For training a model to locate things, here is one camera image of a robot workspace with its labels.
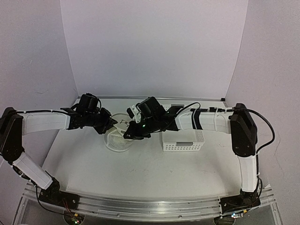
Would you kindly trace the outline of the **white perforated plastic basket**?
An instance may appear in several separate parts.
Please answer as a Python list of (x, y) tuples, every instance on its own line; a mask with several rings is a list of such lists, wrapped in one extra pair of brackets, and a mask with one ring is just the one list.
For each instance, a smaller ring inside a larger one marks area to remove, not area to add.
[(197, 129), (193, 121), (192, 106), (171, 105), (168, 112), (175, 110), (175, 119), (166, 131), (160, 134), (162, 148), (165, 152), (199, 151), (205, 143), (203, 132)]

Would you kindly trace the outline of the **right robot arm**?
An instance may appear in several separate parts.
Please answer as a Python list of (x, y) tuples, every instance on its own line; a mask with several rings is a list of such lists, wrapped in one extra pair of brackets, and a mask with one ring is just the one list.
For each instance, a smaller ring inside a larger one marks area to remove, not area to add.
[(125, 139), (142, 140), (153, 133), (184, 130), (229, 134), (241, 172), (241, 194), (236, 204), (245, 208), (253, 202), (258, 187), (257, 126), (244, 104), (234, 108), (172, 105), (165, 109), (155, 97), (149, 97), (129, 107), (127, 113), (132, 121), (123, 135)]

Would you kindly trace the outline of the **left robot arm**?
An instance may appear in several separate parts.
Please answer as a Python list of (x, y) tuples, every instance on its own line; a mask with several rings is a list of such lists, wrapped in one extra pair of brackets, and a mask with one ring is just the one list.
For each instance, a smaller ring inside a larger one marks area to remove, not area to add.
[(61, 130), (85, 127), (103, 135), (116, 123), (101, 100), (90, 93), (83, 94), (73, 106), (60, 109), (7, 107), (0, 117), (0, 154), (21, 177), (46, 189), (45, 198), (58, 205), (63, 201), (63, 194), (51, 187), (54, 177), (42, 168), (55, 136)]

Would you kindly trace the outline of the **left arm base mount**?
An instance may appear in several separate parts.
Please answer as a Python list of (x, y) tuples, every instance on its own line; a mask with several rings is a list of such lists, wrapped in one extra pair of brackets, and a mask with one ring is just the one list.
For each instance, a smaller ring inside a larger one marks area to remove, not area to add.
[(51, 205), (60, 207), (67, 206), (70, 210), (76, 210), (80, 197), (77, 194), (60, 190), (60, 183), (52, 177), (52, 183), (47, 189), (41, 189), (38, 200)]

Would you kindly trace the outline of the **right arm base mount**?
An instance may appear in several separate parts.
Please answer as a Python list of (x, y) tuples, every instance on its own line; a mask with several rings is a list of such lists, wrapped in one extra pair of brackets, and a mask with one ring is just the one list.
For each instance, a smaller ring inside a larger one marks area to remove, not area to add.
[(229, 213), (241, 212), (249, 210), (253, 207), (259, 206), (260, 195), (262, 190), (256, 188), (254, 192), (244, 192), (240, 190), (239, 195), (220, 198), (221, 214), (227, 215)]

